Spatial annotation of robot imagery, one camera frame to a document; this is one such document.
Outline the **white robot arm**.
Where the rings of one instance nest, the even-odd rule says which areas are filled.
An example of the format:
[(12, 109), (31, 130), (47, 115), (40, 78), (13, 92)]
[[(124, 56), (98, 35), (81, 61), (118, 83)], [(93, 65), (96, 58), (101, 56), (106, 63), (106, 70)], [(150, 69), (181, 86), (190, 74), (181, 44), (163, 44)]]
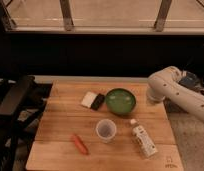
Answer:
[(151, 74), (148, 77), (147, 98), (157, 103), (169, 98), (204, 123), (204, 96), (180, 85), (181, 79), (182, 71), (175, 66)]

